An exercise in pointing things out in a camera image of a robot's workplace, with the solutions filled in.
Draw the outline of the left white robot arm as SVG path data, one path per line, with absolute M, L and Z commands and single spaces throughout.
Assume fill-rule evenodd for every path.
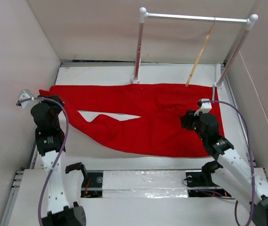
M 38 203 L 41 226 L 85 226 L 87 218 L 80 205 L 81 187 L 88 182 L 83 163 L 65 163 L 68 131 L 62 131 L 58 115 L 64 113 L 57 96 L 33 97 L 31 115 L 36 124 L 35 139 L 47 178 Z

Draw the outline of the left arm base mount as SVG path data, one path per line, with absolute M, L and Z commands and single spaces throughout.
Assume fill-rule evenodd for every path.
M 82 162 L 67 165 L 65 174 L 79 172 L 82 176 L 81 198 L 102 198 L 103 171 L 87 171 Z

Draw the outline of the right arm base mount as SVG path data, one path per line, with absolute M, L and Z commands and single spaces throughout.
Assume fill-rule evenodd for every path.
M 219 168 L 221 165 L 217 161 L 211 161 L 206 163 L 200 171 L 186 171 L 182 184 L 187 188 L 188 196 L 190 198 L 215 197 L 222 200 L 234 200 L 226 190 L 212 181 L 212 173 Z

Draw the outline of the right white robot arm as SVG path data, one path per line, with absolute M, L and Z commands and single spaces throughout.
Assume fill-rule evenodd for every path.
M 268 182 L 256 175 L 220 134 L 217 118 L 188 110 L 180 120 L 183 128 L 196 132 L 205 151 L 214 158 L 202 167 L 202 182 L 223 188 L 249 212 L 256 226 L 268 226 Z

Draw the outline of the red trousers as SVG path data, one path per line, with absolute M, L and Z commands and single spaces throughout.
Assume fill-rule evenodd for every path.
M 212 88 L 184 84 L 57 85 L 40 90 L 59 96 L 71 126 L 97 143 L 126 153 L 207 157 L 201 139 L 181 126 L 187 110 L 212 97 Z

